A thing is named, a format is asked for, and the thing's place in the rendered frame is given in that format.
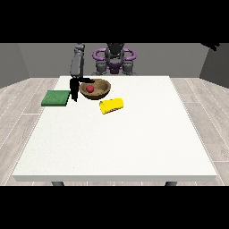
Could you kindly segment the green square pad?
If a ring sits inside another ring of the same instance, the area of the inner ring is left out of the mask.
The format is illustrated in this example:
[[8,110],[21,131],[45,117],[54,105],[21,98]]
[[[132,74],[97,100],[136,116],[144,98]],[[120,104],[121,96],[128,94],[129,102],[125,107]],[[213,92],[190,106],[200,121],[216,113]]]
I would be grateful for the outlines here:
[[66,106],[70,96],[69,90],[48,90],[44,96],[42,106]]

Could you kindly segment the brown wooden bowl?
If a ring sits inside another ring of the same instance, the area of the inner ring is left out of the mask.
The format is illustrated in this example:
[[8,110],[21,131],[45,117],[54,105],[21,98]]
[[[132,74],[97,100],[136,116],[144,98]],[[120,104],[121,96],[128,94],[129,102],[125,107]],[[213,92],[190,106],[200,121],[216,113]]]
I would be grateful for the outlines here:
[[83,82],[79,86],[79,91],[85,98],[91,100],[100,100],[101,98],[104,98],[111,89],[111,84],[103,79],[94,79],[94,83],[92,83],[94,91],[91,93],[86,90],[88,85],[88,83]]

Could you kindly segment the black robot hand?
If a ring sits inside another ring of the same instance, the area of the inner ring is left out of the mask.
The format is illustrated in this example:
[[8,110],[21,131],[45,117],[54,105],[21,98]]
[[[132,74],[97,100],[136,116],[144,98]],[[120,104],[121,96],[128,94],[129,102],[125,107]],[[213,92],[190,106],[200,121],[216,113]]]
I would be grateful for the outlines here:
[[203,46],[209,47],[210,49],[216,51],[220,47],[220,44],[219,43],[203,43]]
[[95,81],[90,78],[72,77],[70,79],[70,90],[71,90],[72,99],[74,101],[77,101],[78,99],[79,86],[81,82],[94,83]]

